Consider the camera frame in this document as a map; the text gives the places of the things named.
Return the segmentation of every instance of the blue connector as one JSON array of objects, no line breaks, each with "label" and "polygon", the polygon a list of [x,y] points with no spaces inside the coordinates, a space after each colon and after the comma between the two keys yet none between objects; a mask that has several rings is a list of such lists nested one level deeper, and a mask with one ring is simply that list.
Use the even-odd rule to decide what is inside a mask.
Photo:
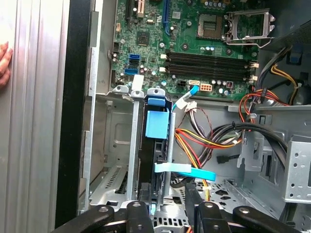
[{"label": "blue connector", "polygon": [[137,60],[140,61],[140,55],[138,54],[130,54],[128,57],[129,60]]},{"label": "blue connector", "polygon": [[127,75],[135,75],[138,74],[138,69],[125,69],[124,73]]}]

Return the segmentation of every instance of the pci express slot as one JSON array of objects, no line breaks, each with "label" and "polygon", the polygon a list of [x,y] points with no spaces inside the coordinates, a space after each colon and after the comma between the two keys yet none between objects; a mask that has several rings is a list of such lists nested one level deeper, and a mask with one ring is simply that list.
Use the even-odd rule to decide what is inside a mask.
[{"label": "pci express slot", "polygon": [[188,53],[175,53],[175,52],[168,53],[167,55],[168,55],[168,62],[170,62],[170,64],[217,66],[234,69],[237,68],[248,69],[250,65],[246,60],[241,59],[195,55]]},{"label": "pci express slot", "polygon": [[131,19],[131,13],[132,13],[132,0],[126,0],[126,6],[125,6],[125,21],[129,23]]},{"label": "pci express slot", "polygon": [[250,73],[245,70],[223,70],[218,68],[194,67],[175,64],[170,64],[168,67],[168,71],[172,75],[198,76],[211,79],[225,78],[226,80],[234,81],[243,81],[243,79],[248,79],[250,77]]}]

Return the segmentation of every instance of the pci slot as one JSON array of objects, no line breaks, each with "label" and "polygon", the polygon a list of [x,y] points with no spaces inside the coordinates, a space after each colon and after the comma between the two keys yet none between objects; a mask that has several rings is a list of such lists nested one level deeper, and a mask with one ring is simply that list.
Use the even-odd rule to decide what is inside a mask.
[{"label": "pci slot", "polygon": [[144,18],[145,0],[138,0],[137,17]]}]

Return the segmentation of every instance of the person's hand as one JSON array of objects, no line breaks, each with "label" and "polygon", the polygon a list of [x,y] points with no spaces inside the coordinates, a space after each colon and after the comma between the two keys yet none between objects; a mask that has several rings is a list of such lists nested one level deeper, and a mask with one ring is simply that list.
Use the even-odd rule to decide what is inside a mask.
[{"label": "person's hand", "polygon": [[9,42],[0,44],[0,88],[3,88],[10,79],[11,71],[9,63],[13,54],[12,49],[8,49]]}]

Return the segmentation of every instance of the cable tie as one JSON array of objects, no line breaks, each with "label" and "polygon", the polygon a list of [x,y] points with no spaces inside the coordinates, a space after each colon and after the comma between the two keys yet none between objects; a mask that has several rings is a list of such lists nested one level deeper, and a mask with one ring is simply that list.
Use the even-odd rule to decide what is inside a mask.
[{"label": "cable tie", "polygon": [[261,95],[260,95],[260,102],[261,102],[261,103],[264,102],[265,97],[266,97],[266,95],[267,95],[267,91],[268,91],[267,88],[264,88],[264,89],[262,90],[262,93],[261,93]]},{"label": "cable tie", "polygon": [[233,130],[235,131],[235,122],[234,121],[232,122],[232,127],[233,127]]},{"label": "cable tie", "polygon": [[302,87],[302,83],[298,83],[298,86],[294,86],[294,89],[298,89]]}]

